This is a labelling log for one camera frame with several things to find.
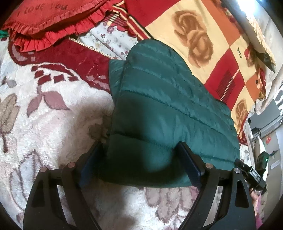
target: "rose print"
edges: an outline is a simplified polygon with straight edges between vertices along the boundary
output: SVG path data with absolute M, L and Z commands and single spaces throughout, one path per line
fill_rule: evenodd
M 256 53 L 253 48 L 250 48 L 248 57 L 247 57 L 247 65 L 248 67 L 251 67 L 255 64 L 257 59 Z
M 245 121 L 248 115 L 248 107 L 245 99 L 239 101 L 236 106 L 236 120 L 238 122 L 237 126 L 237 133 L 241 130 L 242 124 Z
M 264 84 L 261 79 L 263 79 L 263 76 L 261 76 L 261 69 L 260 66 L 257 65 L 256 72 L 253 76 L 250 77 L 250 79 L 246 82 L 245 86 L 252 98 L 252 100 L 255 102 L 257 99 L 263 99 L 266 94 L 266 90 L 264 87 Z
M 194 10 L 177 11 L 173 15 L 174 32 L 180 42 L 189 48 L 189 62 L 200 68 L 211 60 L 213 44 L 201 16 Z
M 109 26 L 109 27 L 107 28 L 107 32 L 108 32 L 108 33 L 112 34 L 113 31 L 114 31 L 114 28 L 113 28 L 113 27 Z

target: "quilted jacket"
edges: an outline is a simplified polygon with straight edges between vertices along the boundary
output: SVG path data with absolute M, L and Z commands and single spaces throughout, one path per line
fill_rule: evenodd
M 133 186 L 190 186 L 173 150 L 179 141 L 204 162 L 233 168 L 240 152 L 230 110 L 172 48 L 143 40 L 125 61 L 110 61 L 109 78 L 115 109 L 101 179 Z

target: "green fabric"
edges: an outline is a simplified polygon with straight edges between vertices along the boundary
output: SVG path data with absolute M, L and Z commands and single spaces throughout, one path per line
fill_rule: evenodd
M 8 31 L 0 30 L 0 38 L 7 38 L 9 37 Z
M 101 179 L 133 186 L 190 186 L 173 150 L 179 141 L 204 162 L 233 168 L 240 152 L 228 107 L 211 96 L 173 49 L 143 40 L 126 61 L 110 61 L 109 78 L 115 109 Z

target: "black bracket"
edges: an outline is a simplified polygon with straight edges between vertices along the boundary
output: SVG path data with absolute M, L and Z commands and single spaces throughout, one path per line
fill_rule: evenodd
M 200 190 L 179 230 L 256 230 L 252 200 L 245 179 L 238 168 L 225 171 L 216 169 L 210 163 L 205 164 L 200 156 L 192 153 L 185 142 L 179 142 L 175 151 L 192 185 Z M 42 167 L 27 201 L 23 230 L 101 230 L 80 188 L 88 184 L 95 175 L 97 164 L 102 157 L 102 144 L 96 142 L 76 163 L 70 162 L 63 169 L 55 170 Z M 57 185 L 64 188 L 76 226 L 68 224 L 65 219 Z M 203 226 L 217 186 L 223 186 L 223 192 L 215 220 L 212 224 Z

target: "red square pattern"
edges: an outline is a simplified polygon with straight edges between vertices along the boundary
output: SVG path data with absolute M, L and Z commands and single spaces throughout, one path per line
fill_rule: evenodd
M 243 89 L 245 82 L 239 65 L 229 48 L 220 58 L 208 80 L 205 88 L 218 100 L 222 100 L 230 110 L 234 107 L 236 100 Z

